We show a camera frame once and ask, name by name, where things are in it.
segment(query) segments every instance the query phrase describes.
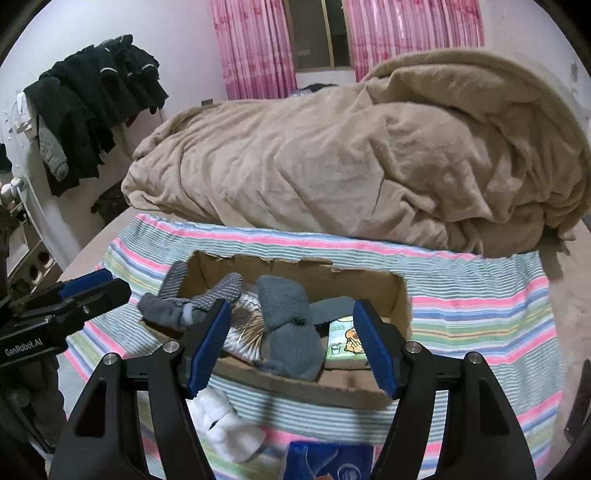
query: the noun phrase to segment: striped bed sheet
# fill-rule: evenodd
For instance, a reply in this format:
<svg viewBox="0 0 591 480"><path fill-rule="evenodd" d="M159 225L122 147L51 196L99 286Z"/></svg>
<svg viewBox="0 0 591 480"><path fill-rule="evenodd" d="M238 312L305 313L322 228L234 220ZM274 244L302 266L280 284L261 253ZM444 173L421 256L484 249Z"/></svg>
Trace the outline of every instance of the striped bed sheet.
<svg viewBox="0 0 591 480"><path fill-rule="evenodd" d="M548 279L537 252L485 259L316 233L169 222L141 213L111 243L101 264L129 282L130 302L87 322L68 339L64 355L83 380L108 352L126 358L159 346L138 323L136 304L145 292L158 291L173 261L187 260L195 250L223 257L322 257L340 267L402 275L411 297L413 339L433 353L456 358L471 350L483 353L518 416L536 468L543 466L562 397L564 368ZM267 432L259 454L243 465L224 462L204 441L219 479L277 479L287 446L297 439L366 442L375 445L377 453L397 405L357 411L304 404L216 376L210 385L222 389L242 417ZM447 395L438 393L420 478L435 470L446 401ZM145 395L140 397L140 413L150 471L163 477Z"/></svg>

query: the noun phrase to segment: pink curtain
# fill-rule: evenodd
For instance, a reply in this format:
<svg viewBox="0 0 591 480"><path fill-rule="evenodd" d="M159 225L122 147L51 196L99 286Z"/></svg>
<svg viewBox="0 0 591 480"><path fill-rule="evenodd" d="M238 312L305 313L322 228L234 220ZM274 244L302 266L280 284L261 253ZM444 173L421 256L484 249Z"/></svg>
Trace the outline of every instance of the pink curtain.
<svg viewBox="0 0 591 480"><path fill-rule="evenodd" d="M343 0L357 80L396 55L482 47L478 0Z"/></svg>
<svg viewBox="0 0 591 480"><path fill-rule="evenodd" d="M281 0L211 0L228 99L285 98L296 88Z"/></svg>

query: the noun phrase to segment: blue packet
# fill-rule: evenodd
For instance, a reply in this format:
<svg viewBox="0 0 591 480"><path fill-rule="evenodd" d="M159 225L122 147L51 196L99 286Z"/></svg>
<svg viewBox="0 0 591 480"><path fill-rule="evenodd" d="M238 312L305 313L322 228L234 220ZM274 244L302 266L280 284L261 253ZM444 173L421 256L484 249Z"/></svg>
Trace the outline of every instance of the blue packet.
<svg viewBox="0 0 591 480"><path fill-rule="evenodd" d="M374 447L366 444L291 442L282 480L367 480Z"/></svg>

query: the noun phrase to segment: beige blanket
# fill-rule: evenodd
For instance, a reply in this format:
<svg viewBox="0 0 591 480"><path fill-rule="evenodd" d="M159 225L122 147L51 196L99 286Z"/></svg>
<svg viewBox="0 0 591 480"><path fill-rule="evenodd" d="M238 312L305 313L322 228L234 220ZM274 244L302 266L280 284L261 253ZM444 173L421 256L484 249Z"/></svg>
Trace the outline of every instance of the beige blanket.
<svg viewBox="0 0 591 480"><path fill-rule="evenodd" d="M410 54L352 86L189 109L143 140L122 190L196 221L510 255L591 205L576 108L484 51Z"/></svg>

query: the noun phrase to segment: folded white sock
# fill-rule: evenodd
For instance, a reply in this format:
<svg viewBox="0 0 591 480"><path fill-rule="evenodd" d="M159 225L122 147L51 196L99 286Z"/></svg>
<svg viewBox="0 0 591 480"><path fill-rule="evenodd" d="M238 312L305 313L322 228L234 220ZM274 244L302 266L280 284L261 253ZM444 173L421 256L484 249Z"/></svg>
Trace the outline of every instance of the folded white sock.
<svg viewBox="0 0 591 480"><path fill-rule="evenodd" d="M246 462L265 440L265 432L235 413L218 420L205 436L220 457L233 463Z"/></svg>
<svg viewBox="0 0 591 480"><path fill-rule="evenodd" d="M225 461L246 462L261 447L265 432L234 413L223 392L207 387L187 406L195 430Z"/></svg>

